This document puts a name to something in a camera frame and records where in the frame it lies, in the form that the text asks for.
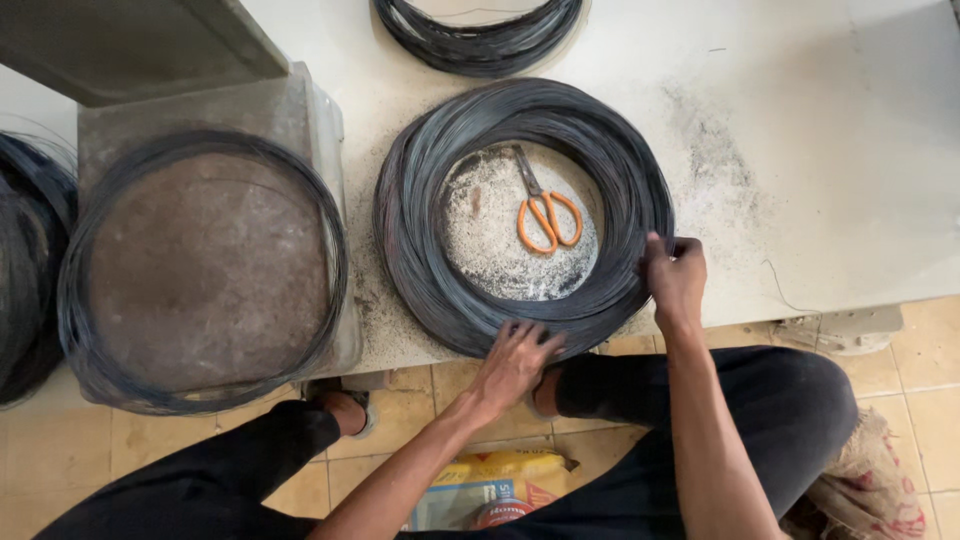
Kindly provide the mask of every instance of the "tiled floor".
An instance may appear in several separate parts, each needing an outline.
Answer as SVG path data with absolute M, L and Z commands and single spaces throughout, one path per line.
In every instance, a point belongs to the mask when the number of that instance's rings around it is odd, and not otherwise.
M 895 449 L 921 493 L 928 539 L 960 540 L 960 297 L 903 307 L 904 331 L 891 347 L 866 356 L 834 356 L 863 406 L 890 423 Z M 771 325 L 708 330 L 711 347 L 769 344 Z M 612 355 L 663 351 L 659 337 L 615 340 Z M 404 369 L 392 388 L 373 393 L 379 427 L 317 456 L 267 500 L 300 516 L 323 517 L 391 452 L 450 403 L 476 361 Z M 30 538 L 111 479 L 262 414 L 289 388 L 263 401 L 204 418 L 136 416 L 84 402 L 68 371 L 57 372 L 28 403 L 0 412 L 0 530 Z M 534 417 L 523 405 L 474 437 L 467 452 L 555 448 L 583 464 L 586 482 L 610 468 L 643 430 L 604 421 Z

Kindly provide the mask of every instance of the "dusty table surface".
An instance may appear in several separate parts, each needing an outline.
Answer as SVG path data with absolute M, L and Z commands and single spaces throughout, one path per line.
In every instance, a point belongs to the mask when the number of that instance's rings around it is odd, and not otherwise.
M 505 5 L 415 3 L 429 12 Z M 412 58 L 369 2 L 244 5 L 344 113 L 347 226 L 365 334 L 354 371 L 457 358 L 423 333 L 387 282 L 371 203 L 399 131 L 484 82 Z M 0 110 L 75 139 L 69 100 L 0 69 Z M 804 313 L 786 304 L 765 261 L 785 300 L 803 309 L 960 292 L 960 31 L 949 1 L 594 0 L 572 44 L 531 75 L 610 105 L 653 148 L 678 234 L 707 248 L 705 325 Z M 0 126 L 44 133 L 10 116 Z M 512 197 L 484 201 L 515 208 Z M 618 334 L 655 331 L 648 307 Z

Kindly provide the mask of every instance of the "person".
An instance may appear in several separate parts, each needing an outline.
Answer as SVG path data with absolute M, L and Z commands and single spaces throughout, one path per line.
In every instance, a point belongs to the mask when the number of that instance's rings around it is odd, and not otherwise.
M 780 347 L 710 351 L 703 248 L 651 233 L 640 270 L 666 355 L 583 354 L 546 367 L 564 337 L 507 322 L 470 386 L 322 520 L 261 502 L 341 435 L 364 428 L 343 393 L 289 401 L 104 487 L 37 538 L 781 538 L 778 518 L 850 437 L 856 402 L 828 359 Z M 517 520 L 398 532 L 471 435 L 528 392 L 543 415 L 652 430 L 606 474 Z

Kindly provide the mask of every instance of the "black wire coil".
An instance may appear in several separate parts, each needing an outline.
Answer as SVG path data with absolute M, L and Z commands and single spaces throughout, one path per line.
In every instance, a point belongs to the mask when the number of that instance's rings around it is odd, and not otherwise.
M 141 380 L 110 357 L 89 310 L 89 262 L 98 228 L 121 194 L 144 176 L 181 160 L 223 154 L 272 167 L 300 184 L 321 216 L 327 266 L 333 276 L 326 314 L 302 356 L 268 380 L 184 396 Z M 159 137 L 114 163 L 95 186 L 60 274 L 60 339 L 70 367 L 93 401 L 141 414 L 197 414 L 225 410 L 262 397 L 316 367 L 332 344 L 347 293 L 348 256 L 343 222 L 323 179 L 301 157 L 256 135 L 197 130 Z
M 28 140 L 0 133 L 0 405 L 30 396 L 63 360 L 55 293 L 77 179 Z
M 447 26 L 407 0 L 373 0 L 390 35 L 427 65 L 495 79 L 543 59 L 573 29 L 583 0 L 549 0 L 522 16 L 485 26 Z
M 567 156 L 593 178 L 603 198 L 597 260 L 565 298 L 493 297 L 447 257 L 447 172 L 457 160 L 507 140 Z M 375 245 L 400 297 L 427 333 L 474 357 L 487 354 L 507 319 L 542 321 L 551 332 L 567 332 L 563 357 L 601 343 L 650 300 L 636 265 L 650 231 L 672 249 L 673 215 L 660 167 L 640 133 L 583 91 L 545 79 L 476 88 L 417 118 L 394 141 L 373 196 Z

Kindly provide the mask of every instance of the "scissors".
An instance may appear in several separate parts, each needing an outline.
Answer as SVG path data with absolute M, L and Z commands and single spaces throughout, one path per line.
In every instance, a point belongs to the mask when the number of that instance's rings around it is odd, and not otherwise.
M 584 230 L 584 220 L 580 216 L 580 211 L 576 205 L 556 191 L 543 191 L 540 185 L 537 184 L 537 178 L 534 177 L 534 171 L 530 168 L 530 161 L 527 161 L 526 155 L 523 154 L 523 149 L 520 148 L 518 144 L 514 144 L 512 149 L 516 157 L 516 164 L 520 168 L 520 175 L 523 177 L 523 184 L 527 186 L 527 193 L 530 194 L 529 199 L 520 203 L 520 213 L 516 216 L 516 231 L 520 236 L 520 241 L 530 250 L 544 255 L 550 255 L 557 251 L 558 243 L 571 248 L 577 245 L 577 242 L 580 241 L 580 233 Z M 543 199 L 543 205 L 546 206 L 547 217 L 544 218 L 543 214 L 540 213 L 535 197 L 541 197 L 541 199 Z M 557 213 L 553 209 L 553 199 L 556 199 L 559 203 L 570 209 L 573 213 L 573 219 L 577 222 L 577 232 L 574 233 L 569 240 L 564 240 L 560 236 L 560 224 L 557 223 Z M 530 238 L 527 237 L 527 232 L 523 230 L 523 218 L 527 215 L 527 208 L 534 213 L 534 217 L 537 218 L 537 223 L 540 223 L 540 227 L 546 233 L 547 237 L 550 238 L 549 248 L 535 246 L 534 243 L 530 241 Z

